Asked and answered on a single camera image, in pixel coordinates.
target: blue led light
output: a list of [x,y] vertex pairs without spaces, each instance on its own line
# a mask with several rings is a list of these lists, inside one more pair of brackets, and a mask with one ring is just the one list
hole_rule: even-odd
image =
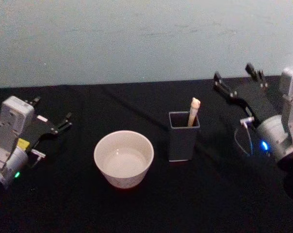
[[269,150],[269,146],[266,142],[261,141],[261,147],[264,151],[268,151]]

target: cable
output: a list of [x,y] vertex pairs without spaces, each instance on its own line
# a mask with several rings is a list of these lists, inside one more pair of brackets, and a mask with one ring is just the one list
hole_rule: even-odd
[[247,156],[250,156],[250,155],[253,155],[253,145],[252,145],[252,140],[251,140],[251,136],[250,136],[250,132],[249,132],[249,129],[248,127],[246,127],[246,131],[247,131],[247,134],[248,134],[248,138],[249,138],[249,144],[250,144],[250,149],[251,149],[251,154],[249,154],[243,147],[242,145],[238,142],[237,140],[237,132],[238,130],[240,129],[241,127],[237,128],[235,130],[235,133],[234,133],[234,139],[235,139],[235,142],[237,143],[237,145],[239,146],[240,149],[242,149],[242,151],[247,155]]
[[125,100],[124,98],[118,97],[112,90],[109,90],[107,87],[102,87],[103,92],[114,99],[116,102],[120,103],[122,106],[130,109],[131,111],[135,112],[136,114],[142,116],[144,119],[151,121],[153,124],[157,125],[158,127],[162,128],[165,131],[168,131],[168,127],[163,124],[160,120],[152,117],[149,112],[145,111],[144,109],[138,108],[135,104],[131,103],[130,101]]

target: water in bowl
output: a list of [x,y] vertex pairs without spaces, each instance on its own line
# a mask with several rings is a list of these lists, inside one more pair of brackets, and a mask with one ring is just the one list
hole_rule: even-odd
[[127,178],[138,175],[147,166],[145,157],[139,151],[132,148],[119,148],[105,156],[103,169],[106,174]]

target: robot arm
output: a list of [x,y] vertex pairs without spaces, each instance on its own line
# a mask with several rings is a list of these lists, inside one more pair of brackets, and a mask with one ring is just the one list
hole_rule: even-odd
[[255,131],[269,144],[278,166],[283,170],[290,170],[293,167],[293,67],[286,68],[281,77],[280,91],[284,94],[282,115],[277,114],[267,99],[268,83],[263,72],[255,71],[251,64],[247,64],[246,71],[254,82],[228,91],[232,88],[224,86],[223,80],[216,73],[214,89],[229,103],[241,106],[249,117],[255,118]]
[[[8,100],[17,100],[18,105],[9,105]],[[37,144],[47,137],[59,135],[68,129],[72,123],[69,122],[71,113],[58,125],[52,124],[43,116],[35,115],[33,106],[10,97],[2,104],[0,113],[0,189],[7,189],[13,181],[17,172],[25,165],[34,167],[45,154],[35,150]],[[11,113],[21,113],[27,107],[29,111],[17,114],[14,117]],[[36,156],[35,162],[30,164],[30,154]]]

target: white wall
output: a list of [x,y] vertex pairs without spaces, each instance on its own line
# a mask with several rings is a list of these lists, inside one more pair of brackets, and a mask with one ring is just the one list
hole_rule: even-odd
[[265,74],[293,65],[293,0],[0,0],[0,87]]

